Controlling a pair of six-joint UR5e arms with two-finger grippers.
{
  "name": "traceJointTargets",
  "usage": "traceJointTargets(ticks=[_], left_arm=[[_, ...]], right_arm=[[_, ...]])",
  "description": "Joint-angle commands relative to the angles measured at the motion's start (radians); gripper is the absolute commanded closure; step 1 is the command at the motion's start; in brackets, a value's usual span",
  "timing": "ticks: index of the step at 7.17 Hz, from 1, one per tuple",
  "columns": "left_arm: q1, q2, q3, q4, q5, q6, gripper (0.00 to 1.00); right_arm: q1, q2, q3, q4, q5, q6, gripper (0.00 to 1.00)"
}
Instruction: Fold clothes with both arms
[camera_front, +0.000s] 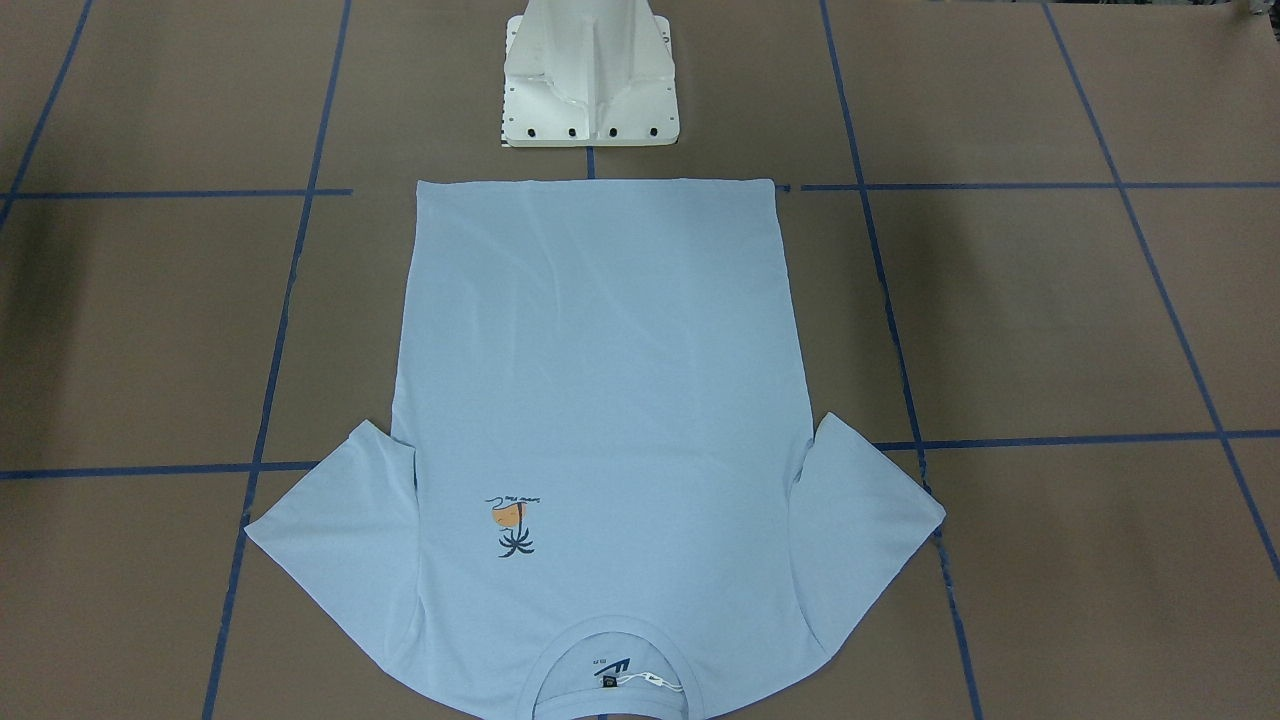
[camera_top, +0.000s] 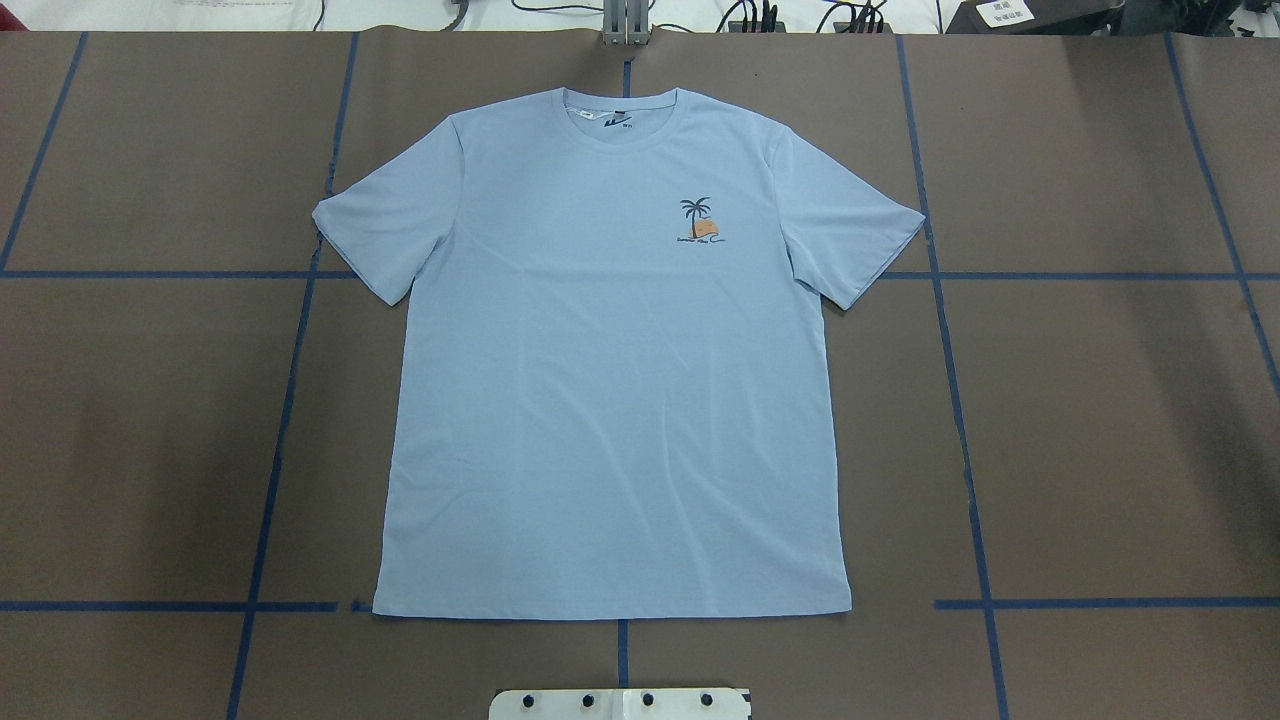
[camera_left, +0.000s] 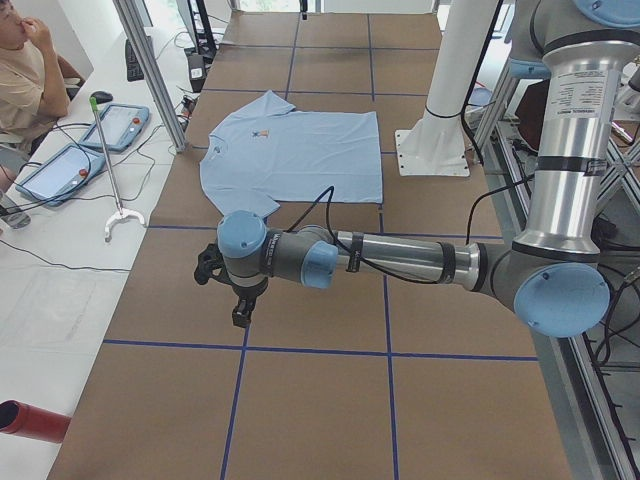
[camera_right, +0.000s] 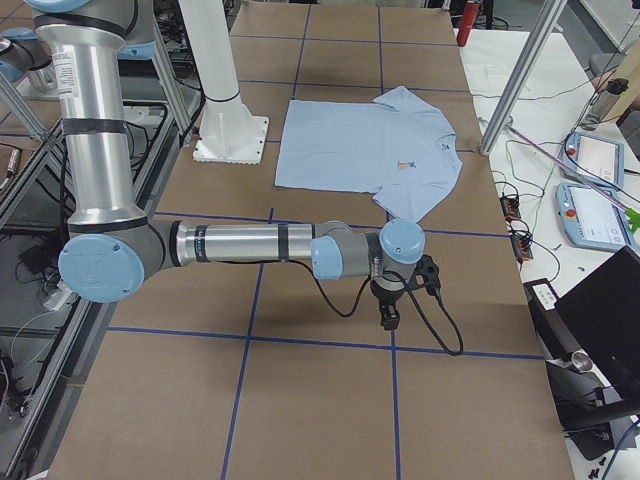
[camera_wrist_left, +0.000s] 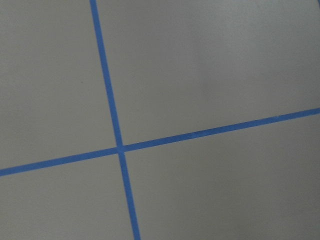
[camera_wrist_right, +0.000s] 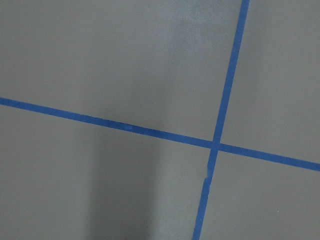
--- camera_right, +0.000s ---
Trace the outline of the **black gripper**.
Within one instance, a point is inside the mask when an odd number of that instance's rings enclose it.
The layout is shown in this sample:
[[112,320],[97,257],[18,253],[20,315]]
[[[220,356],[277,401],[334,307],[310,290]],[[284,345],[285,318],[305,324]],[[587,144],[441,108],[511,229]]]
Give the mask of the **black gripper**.
[[384,330],[396,330],[401,319],[396,303],[403,296],[403,291],[388,290],[380,286],[376,281],[371,283],[370,289],[378,300],[380,325]]

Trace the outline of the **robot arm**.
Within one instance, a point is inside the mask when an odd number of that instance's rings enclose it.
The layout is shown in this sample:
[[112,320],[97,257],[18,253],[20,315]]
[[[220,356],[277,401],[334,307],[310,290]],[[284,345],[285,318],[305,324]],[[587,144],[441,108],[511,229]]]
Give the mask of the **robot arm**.
[[379,232],[324,224],[197,225],[151,220],[133,191],[118,57],[153,50],[149,1],[35,1],[37,36],[50,48],[75,189],[62,280],[82,298],[120,301],[157,272],[190,263],[293,262],[316,281],[362,277],[381,324],[397,328],[397,301],[412,295],[425,235],[413,221]]

